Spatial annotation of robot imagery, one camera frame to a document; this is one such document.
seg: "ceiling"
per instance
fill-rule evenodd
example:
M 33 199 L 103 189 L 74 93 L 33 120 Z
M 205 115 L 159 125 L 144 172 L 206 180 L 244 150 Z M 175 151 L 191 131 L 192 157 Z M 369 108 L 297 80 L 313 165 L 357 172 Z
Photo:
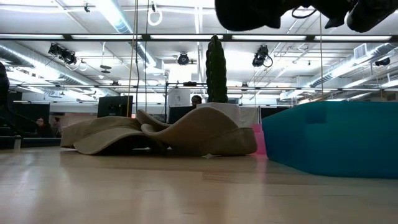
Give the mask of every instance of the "ceiling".
M 89 2 L 90 12 L 85 12 L 83 6 Z M 140 34 L 195 34 L 199 30 L 201 34 L 225 34 L 233 33 L 224 29 L 218 22 L 214 0 L 156 0 L 155 3 L 163 13 L 162 22 L 157 26 L 147 24 L 148 1 L 139 0 L 140 11 L 137 12 L 137 21 L 134 20 L 135 1 L 118 1 L 127 21 L 130 24 L 137 24 L 137 31 Z M 203 8 L 203 18 L 200 25 L 195 25 L 194 7 Z M 95 1 L 83 0 L 0 0 L 0 30 L 2 33 L 34 33 L 34 34 L 114 34 L 115 28 L 104 17 L 103 13 L 95 6 Z M 287 12 L 282 16 L 280 29 L 261 27 L 259 29 L 240 32 L 242 34 L 349 34 L 358 35 L 346 25 L 336 29 L 320 30 L 320 19 L 322 27 L 325 26 L 327 18 L 315 13 L 307 19 L 299 19 L 296 22 Z M 389 35 L 398 34 L 398 14 L 393 14 L 382 21 L 375 28 L 361 35 Z M 48 54 L 51 42 L 46 41 L 17 41 L 33 54 L 39 54 L 52 59 Z M 96 83 L 109 84 L 112 81 L 137 80 L 145 77 L 145 70 L 142 60 L 135 62 L 136 54 L 132 52 L 127 42 L 106 42 L 103 51 L 102 42 L 57 42 L 60 46 L 71 52 L 76 52 L 79 59 L 86 62 L 87 69 L 79 67 L 75 72 L 83 75 Z M 260 45 L 266 44 L 272 52 L 271 57 L 274 64 L 271 68 L 253 68 L 251 65 L 254 53 Z M 286 83 L 290 86 L 298 86 L 297 77 L 313 77 L 318 75 L 322 69 L 338 63 L 344 58 L 353 54 L 353 49 L 360 44 L 339 43 L 339 44 L 314 44 L 314 43 L 266 43 L 266 42 L 223 42 L 224 54 L 226 57 L 227 79 L 230 85 L 240 85 L 242 82 L 249 82 L 251 86 L 265 86 L 272 83 Z M 198 57 L 198 49 L 204 51 L 207 42 L 147 42 L 144 43 L 147 51 L 154 57 L 164 60 L 164 69 L 168 72 L 175 71 L 179 66 L 175 63 L 180 52 L 187 52 L 190 59 L 200 61 L 204 64 L 204 58 Z M 62 61 L 55 58 L 59 70 L 66 69 Z M 111 73 L 103 74 L 100 65 L 112 67 Z M 200 82 L 197 63 L 188 65 L 185 69 L 189 80 Z M 351 73 L 349 78 L 352 81 L 361 79 L 365 72 Z M 148 80 L 156 80 L 164 83 L 164 76 L 154 75 L 147 72 Z

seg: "person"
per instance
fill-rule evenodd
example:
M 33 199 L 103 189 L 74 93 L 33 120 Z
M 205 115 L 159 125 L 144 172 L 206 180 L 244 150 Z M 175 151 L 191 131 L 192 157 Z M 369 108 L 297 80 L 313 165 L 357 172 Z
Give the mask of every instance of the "person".
M 201 97 L 195 95 L 191 98 L 192 106 L 196 107 L 198 104 L 201 104 Z
M 0 108 L 8 109 L 7 95 L 9 85 L 6 67 L 0 62 Z
M 36 134 L 40 138 L 54 138 L 53 132 L 49 124 L 47 124 L 43 118 L 39 118 L 36 121 L 38 125 L 36 129 Z
M 54 134 L 56 138 L 62 137 L 61 118 L 54 117 L 53 121 Z

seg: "teal box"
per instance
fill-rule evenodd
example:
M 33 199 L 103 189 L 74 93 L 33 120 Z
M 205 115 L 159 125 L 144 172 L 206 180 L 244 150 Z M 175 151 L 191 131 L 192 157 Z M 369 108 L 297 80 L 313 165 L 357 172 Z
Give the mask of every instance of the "teal box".
M 272 161 L 317 175 L 398 178 L 398 103 L 307 103 L 262 128 Z

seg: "ceiling beam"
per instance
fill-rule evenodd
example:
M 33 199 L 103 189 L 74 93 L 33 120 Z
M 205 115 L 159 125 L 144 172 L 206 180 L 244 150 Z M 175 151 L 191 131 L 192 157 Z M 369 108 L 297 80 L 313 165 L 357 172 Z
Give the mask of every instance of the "ceiling beam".
M 208 42 L 213 34 L 137 34 L 138 42 Z M 289 34 L 216 34 L 222 42 L 296 42 L 320 43 L 315 35 Z M 21 34 L 3 33 L 0 40 L 128 42 L 132 34 Z M 398 35 L 323 35 L 323 43 L 388 43 L 398 42 Z

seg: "tall green cactus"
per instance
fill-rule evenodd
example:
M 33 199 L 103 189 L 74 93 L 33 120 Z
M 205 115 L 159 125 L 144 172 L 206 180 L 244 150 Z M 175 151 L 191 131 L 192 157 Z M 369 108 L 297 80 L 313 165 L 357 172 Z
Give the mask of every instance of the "tall green cactus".
M 209 102 L 227 103 L 224 50 L 217 35 L 211 37 L 206 51 L 207 94 Z

